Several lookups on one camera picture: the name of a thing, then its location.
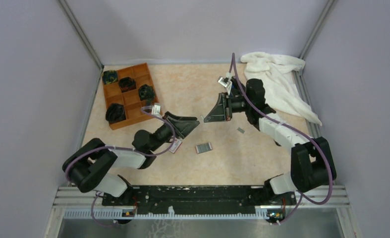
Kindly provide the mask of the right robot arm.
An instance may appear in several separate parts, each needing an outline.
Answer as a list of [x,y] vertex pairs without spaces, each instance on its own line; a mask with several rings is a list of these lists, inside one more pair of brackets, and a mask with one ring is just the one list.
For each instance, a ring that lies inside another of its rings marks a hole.
[[243,85],[235,77],[218,79],[225,87],[219,93],[216,105],[204,118],[205,123],[230,121],[234,113],[245,113],[248,122],[258,131],[270,136],[276,145],[290,154],[290,171],[264,182],[262,197],[269,204],[277,204],[283,195],[313,190],[329,185],[326,203],[333,191],[336,170],[329,142],[312,138],[283,122],[265,99],[265,88],[260,79],[249,79]]

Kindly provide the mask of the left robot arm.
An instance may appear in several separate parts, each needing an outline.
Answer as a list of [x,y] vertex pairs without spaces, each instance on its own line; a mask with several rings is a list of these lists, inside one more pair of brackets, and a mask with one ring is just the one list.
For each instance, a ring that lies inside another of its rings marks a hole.
[[70,156],[62,165],[69,182],[79,191],[100,192],[107,199],[104,205],[127,205],[135,197],[133,186],[120,175],[109,173],[111,168],[146,169],[159,156],[155,151],[164,144],[172,145],[176,139],[185,139],[200,122],[196,117],[181,117],[170,112],[155,116],[163,122],[155,132],[139,130],[131,148],[106,145],[93,138]]

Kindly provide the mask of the orange wooden divided tray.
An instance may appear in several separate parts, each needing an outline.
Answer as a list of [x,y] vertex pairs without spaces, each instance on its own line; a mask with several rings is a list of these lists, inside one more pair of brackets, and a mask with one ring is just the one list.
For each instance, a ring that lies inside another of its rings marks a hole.
[[[150,116],[141,112],[142,107],[152,105],[159,101],[148,64],[141,63],[126,68],[117,69],[116,71],[118,72],[118,80],[124,77],[133,78],[136,82],[136,89],[122,93],[118,82],[109,85],[104,85],[102,82],[106,110],[112,103],[119,103],[125,107],[126,120],[114,124],[109,124],[110,128],[112,130],[116,130],[151,119]],[[141,101],[138,96],[138,89],[144,84],[151,85],[154,88],[155,98],[152,101]]]

